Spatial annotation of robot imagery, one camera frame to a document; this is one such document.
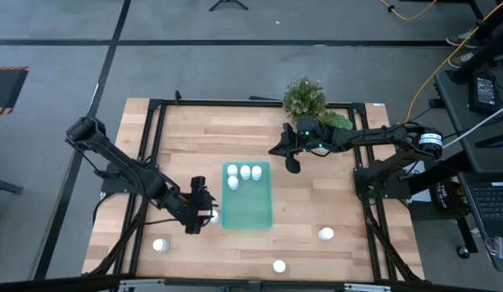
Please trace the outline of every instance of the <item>wooden table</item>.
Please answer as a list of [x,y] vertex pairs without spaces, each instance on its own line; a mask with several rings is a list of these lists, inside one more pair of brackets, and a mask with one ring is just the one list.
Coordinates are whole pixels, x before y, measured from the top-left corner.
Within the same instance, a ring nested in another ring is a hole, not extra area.
[[[136,157],[148,99],[127,100],[116,145]],[[388,125],[385,107],[366,104],[370,128]],[[345,110],[336,110],[347,116]],[[297,158],[300,174],[290,174],[282,157],[267,154],[280,140],[288,118],[280,108],[175,106],[166,108],[158,163],[161,171],[183,190],[190,179],[203,175],[211,194],[221,203],[221,174],[225,161],[268,161],[271,166],[273,227],[268,230],[224,230],[210,223],[200,235],[184,234],[177,222],[148,225],[140,250],[137,276],[296,281],[372,281],[372,269],[361,203],[355,195],[349,152],[319,158],[303,153]],[[376,146],[376,159],[394,153],[393,146]],[[99,209],[92,230],[84,272],[94,269],[116,243],[127,206],[127,194],[115,195]],[[397,200],[384,200],[392,244],[423,277],[411,216]],[[169,218],[150,206],[147,221]],[[334,237],[321,241],[322,227]],[[170,241],[166,253],[154,251],[157,238]],[[123,271],[128,270],[128,244]],[[386,277],[383,248],[378,244]],[[275,273],[272,264],[284,260],[287,269]]]

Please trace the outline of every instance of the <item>green plant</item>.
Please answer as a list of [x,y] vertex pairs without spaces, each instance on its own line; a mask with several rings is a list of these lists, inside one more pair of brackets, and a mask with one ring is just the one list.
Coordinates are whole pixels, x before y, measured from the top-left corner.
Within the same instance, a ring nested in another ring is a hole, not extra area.
[[303,114],[319,117],[325,112],[325,90],[319,81],[303,77],[290,84],[284,94],[284,110],[294,122]]
[[326,126],[339,127],[347,130],[352,130],[352,122],[341,114],[333,111],[324,112],[320,116],[320,120]]

